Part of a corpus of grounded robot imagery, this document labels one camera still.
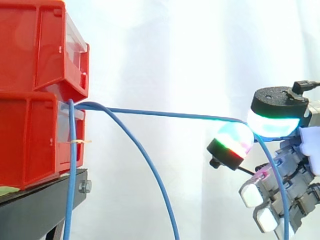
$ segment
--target white fabric background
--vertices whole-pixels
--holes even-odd
[[[66,0],[91,46],[89,99],[109,107],[246,119],[253,93],[320,81],[318,0]],[[309,94],[319,99],[318,91]],[[217,122],[119,115],[167,187],[182,240],[267,240],[238,190],[242,172],[209,166]],[[173,240],[160,190],[136,147],[104,113],[87,114],[93,182],[72,240]],[[272,143],[270,150],[278,145]],[[254,146],[243,165],[266,162]],[[317,208],[295,240],[318,239]]]

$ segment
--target blue ethernet cable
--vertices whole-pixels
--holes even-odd
[[[82,102],[81,104],[78,104],[76,108],[81,108],[84,110],[97,110],[101,111],[101,108],[96,107],[95,102]],[[211,116],[211,115],[199,115],[199,114],[187,114],[187,113],[175,113],[175,112],[163,112],[163,111],[149,111],[149,110],[136,110],[136,109],[125,109],[125,108],[106,108],[102,106],[103,108],[113,112],[113,113],[122,113],[122,114],[135,114],[135,115],[147,115],[147,116],[160,116],[160,117],[171,117],[171,118],[185,118],[185,119],[201,119],[201,120],[218,120],[218,121],[224,121],[224,122],[234,122],[234,123],[243,123],[248,125],[246,122],[241,121],[236,118],[230,118],[230,117],[221,117],[221,116]],[[280,193],[282,198],[282,204],[284,209],[284,240],[289,240],[289,206],[287,201],[287,194],[286,190],[283,185],[282,177],[279,173],[279,170],[276,166],[276,163],[274,159],[272,158],[272,155],[270,151],[268,150],[266,144],[263,141],[263,138],[261,136],[254,134],[255,139],[257,142],[259,142],[262,150],[264,151],[268,161],[270,162],[270,165],[272,167],[273,173],[275,175]]]
[[[76,136],[76,120],[75,120],[75,106],[74,101],[71,99],[68,101],[69,104],[69,126],[70,126],[70,141],[71,141],[71,158],[70,158],[70,175],[68,192],[66,198],[66,209],[65,209],[65,224],[63,232],[63,240],[70,239],[71,232],[71,219],[72,210],[74,208],[75,188],[76,188],[76,173],[77,173],[77,144],[75,141]]]
[[[176,222],[176,218],[174,215],[174,211],[172,209],[171,203],[170,203],[170,199],[169,196],[167,194],[166,188],[164,183],[162,182],[162,179],[154,165],[154,163],[152,162],[151,158],[149,157],[149,155],[147,154],[146,150],[144,149],[144,147],[142,146],[142,144],[135,138],[135,136],[129,131],[129,129],[121,122],[121,120],[112,112],[110,111],[108,108],[104,107],[103,105],[96,103],[96,102],[86,102],[85,105],[83,105],[82,103],[77,105],[77,108],[82,109],[83,107],[85,108],[85,106],[90,106],[91,110],[97,110],[97,111],[104,111],[106,114],[108,114],[119,126],[120,128],[122,128],[122,130],[128,135],[128,137],[134,142],[134,144],[137,146],[137,148],[140,150],[140,152],[142,153],[143,157],[145,158],[147,164],[149,165],[158,185],[159,188],[161,190],[164,202],[165,202],[165,206],[166,209],[168,211],[169,214],[169,218],[171,221],[171,225],[172,225],[172,229],[173,229],[173,234],[174,234],[174,239],[175,240],[180,240],[180,236],[179,236],[179,231],[178,231],[178,227],[177,227],[177,222]]]

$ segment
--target black wire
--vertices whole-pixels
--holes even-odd
[[[241,166],[238,166],[238,169],[239,169],[240,171],[246,173],[246,174],[251,175],[251,176],[254,176],[254,175],[255,175],[252,171],[249,171],[249,170],[247,170],[247,169],[245,169],[245,168],[243,168],[243,167],[241,167]]]

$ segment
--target led light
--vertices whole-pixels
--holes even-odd
[[[298,126],[299,118],[268,118],[248,113],[247,123],[258,135],[266,138],[280,138],[290,135]]]
[[[238,122],[226,123],[215,139],[243,159],[254,144],[253,132],[248,126]]]
[[[264,203],[258,187],[253,183],[244,186],[240,195],[247,208],[255,208]]]
[[[275,230],[278,226],[278,222],[269,208],[259,210],[256,214],[256,220],[265,233]]]

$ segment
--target metal frame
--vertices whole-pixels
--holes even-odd
[[[87,169],[78,169],[73,207],[86,197],[78,191],[87,181]],[[0,197],[1,240],[59,240],[66,212],[69,177]]]

